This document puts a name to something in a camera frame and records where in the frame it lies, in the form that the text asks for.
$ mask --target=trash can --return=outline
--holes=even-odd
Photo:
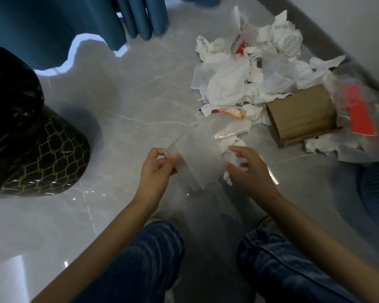
[[[359,193],[369,214],[379,224],[379,162],[365,168],[360,179]]]
[[[0,47],[0,198],[61,193],[89,159],[86,137],[44,105],[35,72]]]

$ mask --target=blue jeans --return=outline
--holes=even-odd
[[[177,279],[184,250],[184,241],[170,223],[153,222],[73,303],[163,302]],[[237,265],[268,303],[358,302],[288,240],[272,232],[248,233],[240,243]]]

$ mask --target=floor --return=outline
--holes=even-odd
[[[0,303],[34,298],[130,202],[149,149],[169,146],[195,122],[196,37],[225,37],[235,5],[255,25],[273,21],[256,0],[222,0],[215,9],[168,1],[163,37],[129,40],[121,57],[104,42],[83,41],[67,72],[40,76],[46,104],[85,133],[92,158],[64,193],[0,200]],[[356,193],[358,166],[334,156],[301,158],[300,145],[279,149],[266,126],[243,139],[262,154],[283,195],[379,268],[379,227]],[[263,213],[241,190],[219,181],[194,194],[175,176],[156,216],[176,225],[186,243],[176,302],[252,302],[235,255]]]

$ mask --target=brown cardboard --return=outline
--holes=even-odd
[[[337,112],[323,85],[267,103],[280,143],[290,145],[337,129]]]

